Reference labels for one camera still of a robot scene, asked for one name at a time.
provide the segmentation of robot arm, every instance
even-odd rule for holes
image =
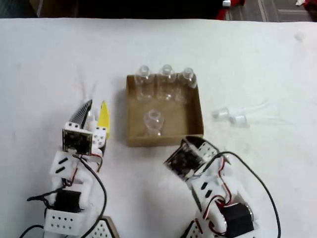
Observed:
[[[234,177],[229,160],[214,157],[218,153],[202,138],[188,136],[165,165],[192,190],[199,208],[193,224],[201,228],[200,237],[253,238],[259,228],[251,210],[253,203]],[[189,227],[183,237],[196,234]]]

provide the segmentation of clear glass vial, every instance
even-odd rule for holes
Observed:
[[[143,122],[146,127],[145,136],[161,136],[161,129],[164,124],[164,117],[154,109],[144,113]]]
[[[165,64],[158,72],[157,97],[159,100],[172,100],[175,96],[176,73],[172,66]]]
[[[176,101],[190,103],[193,99],[194,89],[197,87],[197,79],[193,69],[185,68],[183,72],[178,74],[176,84]]]
[[[136,97],[139,101],[149,101],[154,95],[154,74],[143,65],[134,76]]]

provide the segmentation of cardboard tray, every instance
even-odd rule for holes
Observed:
[[[161,101],[156,94],[149,102],[140,102],[136,98],[134,75],[127,76],[127,145],[131,147],[150,147],[179,145],[186,135],[204,135],[202,110],[199,101],[198,87],[190,104],[176,101]],[[145,137],[146,127],[143,115],[151,109],[158,110],[165,118],[159,137]]]

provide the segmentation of white table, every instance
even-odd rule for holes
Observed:
[[[61,128],[79,106],[81,82],[106,100],[111,138],[100,177],[122,238],[177,238],[197,209],[190,191],[162,163],[177,147],[125,146],[125,76],[141,64],[191,66],[197,76],[205,138],[238,153],[276,202],[282,237],[313,237],[316,223],[317,25],[210,20],[0,20],[0,236],[43,224],[41,202]],[[233,128],[211,111],[269,99],[282,125]],[[276,237],[270,201],[238,166],[261,212],[262,238]],[[94,200],[102,203],[96,186]],[[40,237],[33,231],[29,237]]]

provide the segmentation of cable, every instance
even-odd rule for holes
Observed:
[[[221,179],[221,181],[223,182],[223,185],[224,185],[224,187],[226,188],[226,190],[227,190],[227,192],[229,194],[229,200],[228,200],[228,202],[225,203],[225,205],[229,205],[231,203],[232,194],[231,194],[230,189],[228,188],[228,185],[226,184],[226,182],[223,180],[223,178],[221,176],[221,171],[223,171],[225,163],[226,163],[226,159],[223,157],[222,158],[222,166],[221,166],[221,168],[218,171],[218,176]]]
[[[207,216],[208,216],[209,207],[210,207],[210,205],[211,205],[211,202],[212,202],[215,198],[217,198],[217,197],[221,198],[223,201],[220,201],[220,199],[218,199],[218,201],[219,201],[219,202],[223,202],[223,205],[225,205],[225,199],[224,199],[223,196],[221,196],[221,195],[215,195],[215,196],[213,196],[213,197],[211,198],[211,200],[209,201],[208,206],[206,207],[205,212],[204,212],[204,214],[203,214],[203,218],[204,218],[204,219],[206,219]]]
[[[102,188],[102,190],[104,192],[104,196],[105,196],[104,205],[103,205],[103,208],[102,208],[98,218],[96,219],[95,223],[89,228],[89,230],[86,231],[86,233],[84,233],[83,236],[81,236],[81,238],[85,238],[85,237],[87,237],[90,234],[90,232],[92,232],[94,230],[94,228],[97,226],[99,220],[103,217],[104,211],[106,209],[106,204],[107,204],[107,192],[106,192],[106,188],[105,188],[103,182],[100,180],[100,178],[95,173],[95,171],[93,171],[93,169],[83,160],[83,158],[79,157],[77,155],[73,155],[73,157],[77,158],[85,166],[85,168],[87,170],[89,170],[89,172],[91,172],[91,174],[96,178],[96,180],[100,184],[100,186],[101,186],[101,188]]]
[[[44,229],[43,226],[41,225],[32,225],[30,226],[29,228],[27,228],[23,233],[22,235],[20,235],[20,238],[23,238],[30,230],[32,230],[33,228],[41,228],[41,229]]]
[[[100,156],[100,155],[98,155],[98,154],[91,154],[91,156],[96,156],[96,157],[99,157],[100,158],[100,160],[101,160],[101,162],[100,162],[100,164],[98,165],[98,168],[97,168],[97,173],[99,173],[99,171],[100,171],[100,169],[101,169],[101,166],[103,165],[103,158]]]
[[[254,175],[254,177],[256,177],[258,179],[258,181],[262,184],[263,188],[265,189],[266,193],[268,194],[268,197],[270,198],[271,200],[271,203],[272,203],[272,206],[273,206],[273,209],[274,209],[274,213],[275,213],[275,216],[276,216],[276,222],[277,222],[277,230],[278,230],[278,234],[277,234],[277,238],[280,238],[281,237],[281,223],[280,223],[280,220],[279,220],[279,216],[278,216],[278,212],[277,212],[277,208],[276,208],[276,205],[273,201],[273,198],[268,190],[268,188],[266,187],[266,185],[264,184],[264,182],[260,179],[260,177],[235,153],[231,152],[231,151],[223,151],[223,152],[220,152],[218,154],[216,154],[212,159],[211,159],[211,163],[225,155],[225,154],[231,154],[233,156],[235,156],[238,160],[240,160],[240,162]]]
[[[33,196],[33,197],[29,197],[28,199],[26,199],[26,201],[43,201],[44,202],[44,205],[47,207],[47,208],[51,208],[52,206],[50,205],[49,201],[45,198],[53,193],[57,193],[57,192],[60,192],[62,191],[64,188],[66,188],[68,185],[68,182],[67,180],[65,179],[62,179],[62,187],[59,187],[51,192],[46,192],[46,193],[43,193],[41,195],[38,195],[38,196]]]
[[[215,233],[217,236],[223,237],[223,236],[226,235],[225,232],[224,232],[224,233],[217,232],[217,231],[213,228],[213,224],[212,224],[211,221],[209,221],[208,226],[209,226],[209,229],[210,229],[213,233]]]

